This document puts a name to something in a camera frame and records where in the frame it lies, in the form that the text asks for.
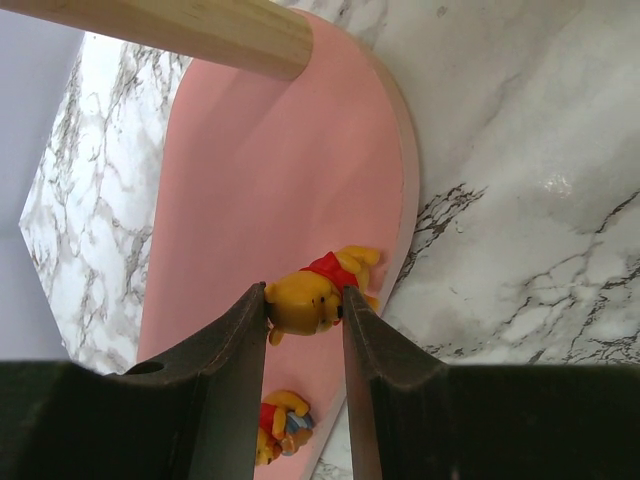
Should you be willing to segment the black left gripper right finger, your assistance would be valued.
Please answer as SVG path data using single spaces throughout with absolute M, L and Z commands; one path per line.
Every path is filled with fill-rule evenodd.
M 635 479 L 635 365 L 450 365 L 355 288 L 343 348 L 357 479 Z

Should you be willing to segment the orange bear toy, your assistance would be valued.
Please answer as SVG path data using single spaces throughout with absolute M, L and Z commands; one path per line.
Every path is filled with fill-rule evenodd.
M 290 390 L 276 390 L 262 399 L 255 465 L 269 465 L 280 456 L 292 456 L 313 436 L 310 404 Z
M 269 343 L 277 346 L 287 334 L 312 336 L 338 325 L 344 316 L 344 290 L 353 287 L 364 294 L 380 258 L 378 249 L 347 246 L 267 284 Z

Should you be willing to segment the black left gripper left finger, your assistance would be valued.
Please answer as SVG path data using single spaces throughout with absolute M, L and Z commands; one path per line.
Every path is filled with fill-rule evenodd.
M 1 365 L 5 479 L 250 479 L 266 350 L 264 287 L 124 374 Z

